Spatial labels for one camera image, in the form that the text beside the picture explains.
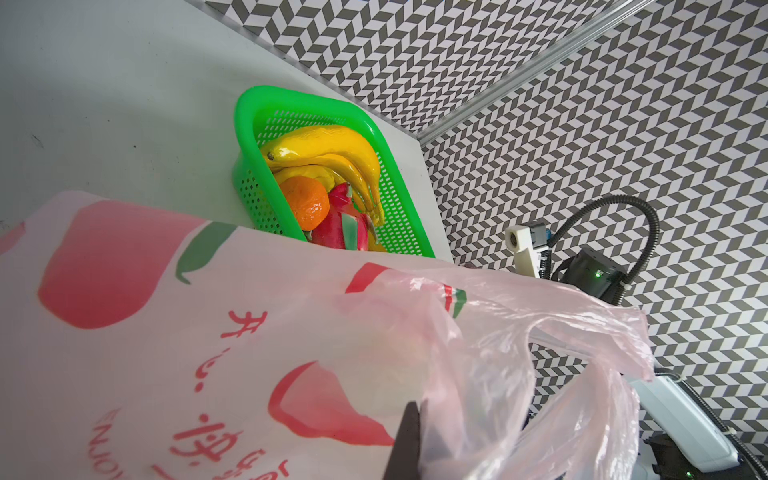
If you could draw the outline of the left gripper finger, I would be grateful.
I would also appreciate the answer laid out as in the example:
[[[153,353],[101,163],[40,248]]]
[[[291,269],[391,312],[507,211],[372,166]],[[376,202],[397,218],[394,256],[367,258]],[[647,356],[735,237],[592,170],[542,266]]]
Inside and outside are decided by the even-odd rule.
[[[400,426],[387,462],[383,480],[420,480],[421,443],[420,410],[415,401],[404,410]]]

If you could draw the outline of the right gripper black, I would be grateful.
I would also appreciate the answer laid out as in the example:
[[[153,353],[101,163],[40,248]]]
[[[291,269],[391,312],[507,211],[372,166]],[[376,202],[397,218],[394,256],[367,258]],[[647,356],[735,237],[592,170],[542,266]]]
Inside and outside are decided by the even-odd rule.
[[[627,270],[606,255],[584,246],[554,270],[554,280],[576,287],[606,303],[613,303]]]

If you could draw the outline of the pink fake dragon fruit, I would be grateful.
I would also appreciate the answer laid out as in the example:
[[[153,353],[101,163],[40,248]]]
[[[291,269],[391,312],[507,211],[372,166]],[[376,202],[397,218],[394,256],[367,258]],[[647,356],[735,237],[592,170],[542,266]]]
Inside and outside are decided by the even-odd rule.
[[[309,233],[309,241],[333,249],[368,251],[369,217],[353,206],[350,185],[335,186],[328,197],[329,212]]]

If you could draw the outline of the pink plastic bag peach print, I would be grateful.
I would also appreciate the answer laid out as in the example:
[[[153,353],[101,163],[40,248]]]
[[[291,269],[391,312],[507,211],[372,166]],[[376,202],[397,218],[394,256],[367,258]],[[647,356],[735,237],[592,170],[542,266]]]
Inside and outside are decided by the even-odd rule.
[[[627,479],[645,315],[64,192],[1,239],[5,479]]]

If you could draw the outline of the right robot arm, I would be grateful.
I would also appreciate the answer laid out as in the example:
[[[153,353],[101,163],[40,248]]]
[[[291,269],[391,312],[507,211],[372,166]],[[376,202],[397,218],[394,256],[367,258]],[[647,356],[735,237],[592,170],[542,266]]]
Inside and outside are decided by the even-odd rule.
[[[581,251],[552,266],[542,254],[542,275],[613,302],[628,286],[626,269],[597,251]],[[640,442],[633,479],[765,479],[767,467],[726,426],[684,377],[660,366],[650,382],[634,380],[640,406],[661,432]]]

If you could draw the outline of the small orange fake tangerine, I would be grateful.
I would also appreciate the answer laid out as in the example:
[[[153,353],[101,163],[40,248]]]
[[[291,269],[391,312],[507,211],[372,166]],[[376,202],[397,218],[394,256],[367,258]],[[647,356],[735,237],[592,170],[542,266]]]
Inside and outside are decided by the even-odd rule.
[[[316,229],[327,217],[330,201],[318,180],[294,176],[283,181],[280,189],[302,231]]]

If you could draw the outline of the yellow fake banana bunch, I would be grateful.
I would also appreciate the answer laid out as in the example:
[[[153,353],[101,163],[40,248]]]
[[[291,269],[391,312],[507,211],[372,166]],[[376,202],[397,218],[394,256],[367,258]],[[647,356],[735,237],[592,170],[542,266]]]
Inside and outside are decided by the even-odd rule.
[[[268,141],[260,153],[273,171],[307,165],[328,167],[353,187],[374,225],[384,225],[379,158],[355,130],[341,125],[302,127]]]

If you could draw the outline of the green plastic basket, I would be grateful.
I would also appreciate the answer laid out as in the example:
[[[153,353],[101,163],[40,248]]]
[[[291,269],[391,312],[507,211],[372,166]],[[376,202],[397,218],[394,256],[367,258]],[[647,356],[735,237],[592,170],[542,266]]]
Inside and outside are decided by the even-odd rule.
[[[235,189],[256,229],[352,251],[432,257],[390,149],[357,106],[272,86],[234,112]]]

